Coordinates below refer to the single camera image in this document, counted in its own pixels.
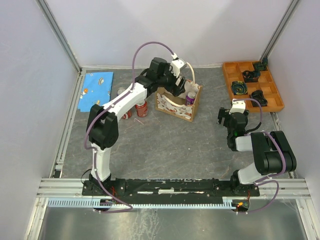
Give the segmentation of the purple Fanta can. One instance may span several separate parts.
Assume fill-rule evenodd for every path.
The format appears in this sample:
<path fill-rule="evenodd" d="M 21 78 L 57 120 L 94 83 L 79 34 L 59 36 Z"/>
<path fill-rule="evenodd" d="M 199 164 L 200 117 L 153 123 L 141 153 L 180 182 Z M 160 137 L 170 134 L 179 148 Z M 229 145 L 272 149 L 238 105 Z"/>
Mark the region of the purple Fanta can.
<path fill-rule="evenodd" d="M 189 91 L 185 96 L 185 105 L 193 105 L 197 97 L 197 92 L 194 90 Z"/>
<path fill-rule="evenodd" d="M 124 87 L 120 87 L 116 92 L 116 97 L 123 98 L 127 93 L 127 89 Z"/>

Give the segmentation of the red soda can front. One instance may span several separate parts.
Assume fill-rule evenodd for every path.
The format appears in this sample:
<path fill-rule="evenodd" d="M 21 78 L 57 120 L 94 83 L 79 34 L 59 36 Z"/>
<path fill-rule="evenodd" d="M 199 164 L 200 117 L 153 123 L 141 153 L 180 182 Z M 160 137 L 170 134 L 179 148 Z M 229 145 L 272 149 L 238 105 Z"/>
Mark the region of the red soda can front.
<path fill-rule="evenodd" d="M 148 104 L 147 101 L 145 99 L 139 101 L 136 105 L 135 105 L 135 109 L 136 109 L 136 113 L 137 116 L 140 118 L 146 117 L 148 114 Z"/>

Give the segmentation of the red soda can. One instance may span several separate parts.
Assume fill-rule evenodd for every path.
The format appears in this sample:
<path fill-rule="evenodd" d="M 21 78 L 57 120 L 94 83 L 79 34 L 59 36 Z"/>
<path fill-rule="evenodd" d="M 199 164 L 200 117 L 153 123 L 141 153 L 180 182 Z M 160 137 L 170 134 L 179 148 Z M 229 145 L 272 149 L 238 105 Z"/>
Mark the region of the red soda can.
<path fill-rule="evenodd" d="M 132 117 L 132 111 L 128 110 L 123 116 L 122 119 L 127 120 Z"/>
<path fill-rule="evenodd" d="M 135 109 L 136 109 L 136 113 L 137 116 L 140 118 L 146 117 L 148 114 L 148 104 L 147 101 L 145 99 L 139 101 L 136 105 L 135 105 Z"/>

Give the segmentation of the red soda can back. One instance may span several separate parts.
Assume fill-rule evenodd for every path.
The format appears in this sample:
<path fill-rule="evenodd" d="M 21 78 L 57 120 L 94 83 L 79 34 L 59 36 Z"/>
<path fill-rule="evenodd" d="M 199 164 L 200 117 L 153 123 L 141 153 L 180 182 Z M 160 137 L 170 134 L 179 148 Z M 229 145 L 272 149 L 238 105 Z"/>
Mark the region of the red soda can back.
<path fill-rule="evenodd" d="M 132 117 L 132 111 L 128 110 L 123 116 L 122 119 L 127 120 Z"/>

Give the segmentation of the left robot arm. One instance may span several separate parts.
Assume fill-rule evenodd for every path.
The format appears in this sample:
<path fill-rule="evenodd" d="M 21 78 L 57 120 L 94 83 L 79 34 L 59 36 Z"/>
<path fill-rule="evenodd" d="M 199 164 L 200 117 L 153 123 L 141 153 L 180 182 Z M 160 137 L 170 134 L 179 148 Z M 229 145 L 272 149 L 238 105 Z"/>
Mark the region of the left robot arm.
<path fill-rule="evenodd" d="M 119 137 L 119 120 L 158 88 L 165 88 L 175 97 L 184 93 L 186 78 L 181 76 L 181 70 L 186 66 L 180 58 L 167 62 L 155 57 L 149 68 L 143 70 L 123 93 L 102 106 L 94 104 L 91 107 L 84 142 L 90 143 L 85 148 L 92 150 L 90 181 L 99 195 L 106 195 L 111 189 L 110 156 Z"/>

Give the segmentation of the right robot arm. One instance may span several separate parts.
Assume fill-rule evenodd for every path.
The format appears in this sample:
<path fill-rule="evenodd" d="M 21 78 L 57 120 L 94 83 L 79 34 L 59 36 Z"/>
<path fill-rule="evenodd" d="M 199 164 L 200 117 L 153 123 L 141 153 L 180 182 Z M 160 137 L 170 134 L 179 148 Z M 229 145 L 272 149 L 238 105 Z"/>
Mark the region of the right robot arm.
<path fill-rule="evenodd" d="M 233 152 L 252 152 L 253 163 L 233 172 L 229 181 L 215 188 L 245 196 L 258 191 L 256 184 L 275 176 L 292 172 L 297 160 L 283 131 L 252 132 L 246 130 L 249 111 L 232 112 L 221 107 L 217 120 L 227 128 L 226 142 Z"/>

